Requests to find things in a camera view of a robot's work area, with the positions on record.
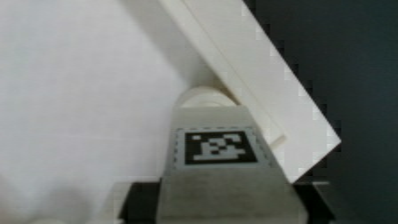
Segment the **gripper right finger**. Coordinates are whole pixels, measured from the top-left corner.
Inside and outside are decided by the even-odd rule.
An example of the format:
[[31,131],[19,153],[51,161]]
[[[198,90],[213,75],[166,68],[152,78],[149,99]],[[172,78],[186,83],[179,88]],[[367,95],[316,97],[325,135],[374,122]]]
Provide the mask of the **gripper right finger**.
[[305,206],[307,224],[355,224],[355,212],[326,181],[296,182],[294,191]]

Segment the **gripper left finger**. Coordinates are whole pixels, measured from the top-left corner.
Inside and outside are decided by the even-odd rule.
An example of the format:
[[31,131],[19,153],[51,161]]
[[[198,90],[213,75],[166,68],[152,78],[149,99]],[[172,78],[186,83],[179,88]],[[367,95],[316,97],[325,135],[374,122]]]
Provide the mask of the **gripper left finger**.
[[159,181],[115,183],[95,224],[156,224],[158,199]]

